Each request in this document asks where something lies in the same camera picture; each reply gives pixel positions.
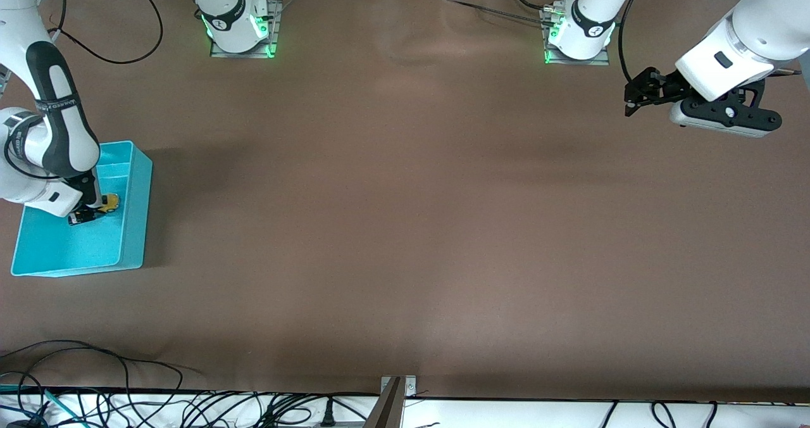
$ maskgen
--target brown tabletop surface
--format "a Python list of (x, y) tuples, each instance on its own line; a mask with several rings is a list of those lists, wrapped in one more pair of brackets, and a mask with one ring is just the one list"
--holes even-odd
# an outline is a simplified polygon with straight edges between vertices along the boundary
[[(769, 80), (784, 125), (744, 139), (668, 106), (625, 118), (615, 42), (607, 68), (545, 65), (536, 26), (451, 1), (295, 0), (274, 60), (211, 59), (194, 3), (155, 1), (143, 62), (58, 41), (99, 140), (154, 162), (144, 267), (6, 272), (0, 348), (84, 339), (196, 368), (186, 388), (810, 398), (801, 78)], [(733, 4), (638, 0), (630, 71), (670, 70)], [(66, 30), (110, 58), (156, 26), (145, 0), (68, 0)], [(0, 203), (3, 269), (20, 211)], [(81, 353), (35, 374), (122, 385)]]

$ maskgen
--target turquoise plastic container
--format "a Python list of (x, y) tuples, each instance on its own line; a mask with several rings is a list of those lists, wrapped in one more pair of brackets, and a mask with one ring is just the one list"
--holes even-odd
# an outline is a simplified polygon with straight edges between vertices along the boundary
[(99, 185), (102, 194), (118, 194), (118, 209), (92, 222), (69, 226), (66, 218), (26, 206), (11, 274), (56, 278), (141, 267), (152, 168), (151, 160), (133, 142), (101, 143), (96, 165)]

